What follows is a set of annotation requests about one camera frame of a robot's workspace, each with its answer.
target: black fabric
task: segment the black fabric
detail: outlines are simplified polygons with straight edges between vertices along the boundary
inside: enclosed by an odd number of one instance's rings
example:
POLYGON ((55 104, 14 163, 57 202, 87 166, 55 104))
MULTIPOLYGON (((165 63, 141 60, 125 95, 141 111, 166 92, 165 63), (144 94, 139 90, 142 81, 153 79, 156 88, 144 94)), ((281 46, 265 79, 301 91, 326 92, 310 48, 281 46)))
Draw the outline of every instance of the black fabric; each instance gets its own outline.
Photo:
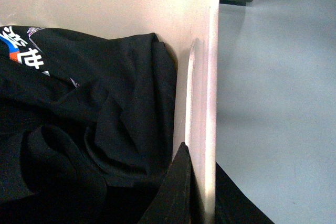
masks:
POLYGON ((138 224, 190 223, 190 179, 191 159, 183 142, 157 196, 138 224))
POLYGON ((164 43, 23 26, 0 40, 0 219, 103 223, 118 206, 123 223, 133 205, 139 220, 172 158, 164 43))
POLYGON ((216 163, 216 223, 274 224, 216 163))

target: chinese character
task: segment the chinese character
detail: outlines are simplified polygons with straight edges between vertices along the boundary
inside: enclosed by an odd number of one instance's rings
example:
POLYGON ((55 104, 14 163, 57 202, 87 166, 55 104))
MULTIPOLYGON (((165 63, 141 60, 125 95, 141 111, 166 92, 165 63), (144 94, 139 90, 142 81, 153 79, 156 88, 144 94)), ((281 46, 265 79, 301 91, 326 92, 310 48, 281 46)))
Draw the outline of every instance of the chinese character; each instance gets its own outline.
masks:
POLYGON ((10 42, 15 48, 17 48, 17 46, 25 47, 28 44, 26 41, 21 39, 20 35, 17 35, 13 32, 11 26, 9 28, 5 27, 2 35, 0 34, 0 36, 8 40, 8 42, 10 42))
POLYGON ((40 65, 43 65, 43 61, 38 61, 42 59, 41 55, 37 55, 38 51, 37 49, 32 50, 29 49, 29 52, 21 52, 17 54, 17 60, 22 64, 22 57, 24 56, 30 56, 25 57, 25 64, 29 67, 35 67, 36 69, 40 68, 40 65))

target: black t-shirt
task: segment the black t-shirt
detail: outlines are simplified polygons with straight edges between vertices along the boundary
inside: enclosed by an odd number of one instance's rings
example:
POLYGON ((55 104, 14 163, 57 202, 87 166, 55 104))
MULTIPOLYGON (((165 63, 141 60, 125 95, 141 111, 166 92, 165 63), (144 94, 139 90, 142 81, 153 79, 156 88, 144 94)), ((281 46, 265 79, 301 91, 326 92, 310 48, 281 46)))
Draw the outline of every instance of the black t-shirt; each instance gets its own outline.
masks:
POLYGON ((7 26, 0 40, 0 219, 89 223, 107 186, 159 187, 176 70, 155 34, 7 26))

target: white plastic board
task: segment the white plastic board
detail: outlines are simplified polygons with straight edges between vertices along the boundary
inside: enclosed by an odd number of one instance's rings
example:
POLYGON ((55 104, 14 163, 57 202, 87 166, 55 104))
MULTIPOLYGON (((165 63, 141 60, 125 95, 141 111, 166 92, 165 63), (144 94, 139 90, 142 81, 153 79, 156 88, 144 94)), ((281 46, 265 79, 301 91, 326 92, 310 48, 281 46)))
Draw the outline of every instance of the white plastic board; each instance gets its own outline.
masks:
POLYGON ((190 148, 205 223, 214 217, 218 0, 0 0, 0 25, 108 39, 155 32, 178 61, 174 153, 190 148))

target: white panel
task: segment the white panel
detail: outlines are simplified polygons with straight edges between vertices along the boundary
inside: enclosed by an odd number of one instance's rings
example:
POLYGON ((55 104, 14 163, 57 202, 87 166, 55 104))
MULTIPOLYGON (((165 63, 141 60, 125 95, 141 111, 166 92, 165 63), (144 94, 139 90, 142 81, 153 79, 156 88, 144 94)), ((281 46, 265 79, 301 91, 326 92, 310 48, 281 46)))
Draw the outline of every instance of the white panel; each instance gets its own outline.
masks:
POLYGON ((218 0, 0 0, 0 24, 66 28, 104 38, 155 32, 178 60, 174 153, 190 147, 206 222, 214 215, 218 0), (186 139, 188 61, 189 126, 186 139))

